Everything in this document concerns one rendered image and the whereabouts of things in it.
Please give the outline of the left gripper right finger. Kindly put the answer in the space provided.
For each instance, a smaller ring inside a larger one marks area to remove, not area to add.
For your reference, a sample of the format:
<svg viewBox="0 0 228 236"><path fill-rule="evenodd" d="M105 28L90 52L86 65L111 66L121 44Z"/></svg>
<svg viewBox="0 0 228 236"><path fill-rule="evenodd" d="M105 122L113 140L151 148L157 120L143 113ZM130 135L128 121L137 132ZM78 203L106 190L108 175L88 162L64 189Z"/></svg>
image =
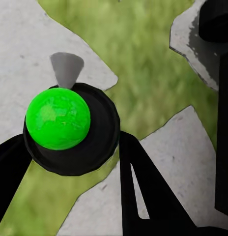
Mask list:
<svg viewBox="0 0 228 236"><path fill-rule="evenodd" d="M123 236L202 236L139 140L121 131L118 145ZM131 164L150 219L138 215Z"/></svg>

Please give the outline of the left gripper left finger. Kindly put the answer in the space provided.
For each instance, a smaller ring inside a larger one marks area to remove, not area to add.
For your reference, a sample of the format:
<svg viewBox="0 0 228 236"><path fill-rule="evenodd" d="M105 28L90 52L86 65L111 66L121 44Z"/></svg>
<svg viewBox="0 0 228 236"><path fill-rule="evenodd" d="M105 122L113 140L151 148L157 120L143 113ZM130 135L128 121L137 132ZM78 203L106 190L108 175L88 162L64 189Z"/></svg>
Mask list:
<svg viewBox="0 0 228 236"><path fill-rule="evenodd" d="M32 159L23 134L0 144L0 223Z"/></svg>

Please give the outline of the insectifuge atomizer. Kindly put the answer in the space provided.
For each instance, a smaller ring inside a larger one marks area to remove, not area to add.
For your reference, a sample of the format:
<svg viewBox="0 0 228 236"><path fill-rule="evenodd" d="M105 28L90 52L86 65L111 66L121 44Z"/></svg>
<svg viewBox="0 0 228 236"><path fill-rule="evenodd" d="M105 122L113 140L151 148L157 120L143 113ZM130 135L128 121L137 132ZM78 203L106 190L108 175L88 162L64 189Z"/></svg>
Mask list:
<svg viewBox="0 0 228 236"><path fill-rule="evenodd" d="M58 85L28 106L23 135L35 162L60 176L81 176L103 166L121 136L120 117L104 90L76 83L84 59L67 52L50 57Z"/></svg>

